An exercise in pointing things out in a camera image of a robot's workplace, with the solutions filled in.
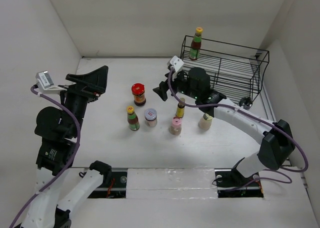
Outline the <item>red-lid chili sauce jar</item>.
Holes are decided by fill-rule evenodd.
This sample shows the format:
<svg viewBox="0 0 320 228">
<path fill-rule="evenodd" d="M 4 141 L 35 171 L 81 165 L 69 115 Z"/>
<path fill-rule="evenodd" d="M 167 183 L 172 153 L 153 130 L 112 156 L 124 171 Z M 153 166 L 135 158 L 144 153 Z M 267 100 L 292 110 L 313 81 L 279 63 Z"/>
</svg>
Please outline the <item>red-lid chili sauce jar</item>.
<svg viewBox="0 0 320 228">
<path fill-rule="evenodd" d="M 136 106 L 144 106 L 146 103 L 145 86 L 141 83 L 135 83 L 131 87 L 131 92 Z"/>
</svg>

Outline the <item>white-lid glass jar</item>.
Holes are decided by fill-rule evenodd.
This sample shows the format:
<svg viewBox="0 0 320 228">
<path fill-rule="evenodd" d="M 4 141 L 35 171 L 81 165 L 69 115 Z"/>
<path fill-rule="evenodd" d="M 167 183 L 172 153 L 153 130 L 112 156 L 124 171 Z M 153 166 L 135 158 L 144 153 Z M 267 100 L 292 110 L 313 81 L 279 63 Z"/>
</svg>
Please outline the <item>white-lid glass jar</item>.
<svg viewBox="0 0 320 228">
<path fill-rule="evenodd" d="M 157 125 L 157 111 L 153 108 L 148 108 L 144 112 L 145 123 L 149 127 L 155 127 Z"/>
</svg>

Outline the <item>yellow-capped green-label sauce bottle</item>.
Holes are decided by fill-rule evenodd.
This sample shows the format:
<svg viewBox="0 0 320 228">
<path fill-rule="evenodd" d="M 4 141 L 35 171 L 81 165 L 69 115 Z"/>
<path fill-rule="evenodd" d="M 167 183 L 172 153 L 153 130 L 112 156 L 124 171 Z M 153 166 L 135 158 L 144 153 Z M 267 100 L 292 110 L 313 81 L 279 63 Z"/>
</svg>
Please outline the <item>yellow-capped green-label sauce bottle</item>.
<svg viewBox="0 0 320 228">
<path fill-rule="evenodd" d="M 135 113 L 135 109 L 133 106 L 127 107 L 127 121 L 129 124 L 129 128 L 132 131 L 137 131 L 140 128 L 139 119 Z"/>
</svg>

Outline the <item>pale green-lid shaker jar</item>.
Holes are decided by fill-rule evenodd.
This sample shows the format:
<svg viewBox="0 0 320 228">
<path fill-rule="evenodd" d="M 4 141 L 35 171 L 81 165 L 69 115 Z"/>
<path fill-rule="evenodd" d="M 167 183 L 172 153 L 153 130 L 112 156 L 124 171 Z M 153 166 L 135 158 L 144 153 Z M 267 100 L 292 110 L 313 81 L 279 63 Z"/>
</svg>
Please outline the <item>pale green-lid shaker jar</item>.
<svg viewBox="0 0 320 228">
<path fill-rule="evenodd" d="M 198 126 L 202 129 L 207 131 L 211 125 L 212 125 L 212 120 L 213 117 L 207 113 L 204 113 L 203 116 L 201 117 Z"/>
</svg>

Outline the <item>black-lid glass grinder jar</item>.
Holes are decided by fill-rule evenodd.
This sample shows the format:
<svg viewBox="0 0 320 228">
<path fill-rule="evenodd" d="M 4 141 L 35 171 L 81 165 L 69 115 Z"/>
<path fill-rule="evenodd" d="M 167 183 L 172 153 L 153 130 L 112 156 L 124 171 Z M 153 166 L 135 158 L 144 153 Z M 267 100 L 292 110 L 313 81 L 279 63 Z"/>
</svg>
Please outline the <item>black-lid glass grinder jar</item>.
<svg viewBox="0 0 320 228">
<path fill-rule="evenodd" d="M 251 107 L 252 107 L 252 105 L 253 105 L 253 101 L 251 100 L 250 97 L 243 97 L 243 98 L 239 101 L 238 105 L 239 105 L 240 107 L 242 107 L 243 109 L 245 109 L 245 110 L 250 110 Z"/>
</svg>

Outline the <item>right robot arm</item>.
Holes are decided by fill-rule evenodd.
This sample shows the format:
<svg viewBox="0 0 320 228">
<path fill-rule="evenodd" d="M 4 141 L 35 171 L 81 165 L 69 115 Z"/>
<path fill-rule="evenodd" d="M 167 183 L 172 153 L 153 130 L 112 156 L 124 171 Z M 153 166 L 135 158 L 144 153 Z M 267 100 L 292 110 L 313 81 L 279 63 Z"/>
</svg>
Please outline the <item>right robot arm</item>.
<svg viewBox="0 0 320 228">
<path fill-rule="evenodd" d="M 202 68 L 192 68 L 187 77 L 183 72 L 173 77 L 174 73 L 175 70 L 171 69 L 166 75 L 163 100 L 167 100 L 168 91 L 173 97 L 183 93 L 195 99 L 193 108 L 233 125 L 260 145 L 258 152 L 239 160 L 226 176 L 217 180 L 217 185 L 226 188 L 249 185 L 255 181 L 253 176 L 256 173 L 281 169 L 284 161 L 297 148 L 286 121 L 272 122 L 236 105 L 224 94 L 211 88 L 210 78 Z"/>
</svg>

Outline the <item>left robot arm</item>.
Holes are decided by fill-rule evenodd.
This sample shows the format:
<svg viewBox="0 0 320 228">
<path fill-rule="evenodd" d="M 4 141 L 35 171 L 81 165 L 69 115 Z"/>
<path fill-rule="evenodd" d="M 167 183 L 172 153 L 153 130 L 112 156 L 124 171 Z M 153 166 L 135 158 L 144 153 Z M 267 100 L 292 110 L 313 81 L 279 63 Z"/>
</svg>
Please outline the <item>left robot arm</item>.
<svg viewBox="0 0 320 228">
<path fill-rule="evenodd" d="M 122 199 L 126 196 L 127 170 L 113 169 L 94 161 L 80 173 L 79 183 L 64 197 L 60 192 L 80 146 L 81 127 L 87 105 L 97 101 L 107 88 L 108 67 L 87 74 L 68 74 L 70 85 L 55 85 L 47 71 L 36 74 L 31 92 L 46 100 L 58 94 L 59 101 L 42 109 L 36 118 L 35 134 L 41 137 L 36 159 L 33 196 L 21 209 L 24 220 L 13 228 L 69 228 L 87 198 Z"/>
</svg>

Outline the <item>small brown-cap yellow bottle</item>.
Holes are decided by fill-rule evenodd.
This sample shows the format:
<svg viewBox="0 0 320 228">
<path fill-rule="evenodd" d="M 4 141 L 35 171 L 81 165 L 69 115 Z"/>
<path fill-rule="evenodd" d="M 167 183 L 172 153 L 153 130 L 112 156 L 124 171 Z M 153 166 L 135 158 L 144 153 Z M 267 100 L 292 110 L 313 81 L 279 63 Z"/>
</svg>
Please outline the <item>small brown-cap yellow bottle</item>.
<svg viewBox="0 0 320 228">
<path fill-rule="evenodd" d="M 175 116 L 178 118 L 183 118 L 185 114 L 185 99 L 183 97 L 180 98 L 180 102 L 177 105 Z"/>
</svg>

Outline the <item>pink-lid spice jar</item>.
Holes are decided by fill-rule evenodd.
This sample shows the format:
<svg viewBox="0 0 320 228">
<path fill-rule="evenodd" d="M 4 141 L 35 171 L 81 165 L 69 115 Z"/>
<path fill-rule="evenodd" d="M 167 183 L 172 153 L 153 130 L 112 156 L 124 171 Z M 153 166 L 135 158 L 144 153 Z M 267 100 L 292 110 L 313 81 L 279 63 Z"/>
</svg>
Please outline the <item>pink-lid spice jar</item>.
<svg viewBox="0 0 320 228">
<path fill-rule="evenodd" d="M 169 132 L 173 135 L 179 135 L 182 131 L 182 120 L 179 117 L 173 117 L 170 127 L 169 127 Z"/>
</svg>

